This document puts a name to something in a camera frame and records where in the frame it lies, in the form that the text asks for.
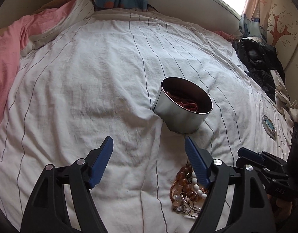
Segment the person's right hand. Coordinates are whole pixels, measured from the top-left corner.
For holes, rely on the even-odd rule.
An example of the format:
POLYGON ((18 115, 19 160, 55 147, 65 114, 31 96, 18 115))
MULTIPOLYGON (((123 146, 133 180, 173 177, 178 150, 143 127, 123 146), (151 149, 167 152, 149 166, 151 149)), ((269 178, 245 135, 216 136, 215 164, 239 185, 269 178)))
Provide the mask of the person's right hand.
POLYGON ((285 220, 289 217, 292 211, 293 203, 285 200, 281 200, 267 194, 269 202, 272 207, 272 212, 276 221, 285 220))

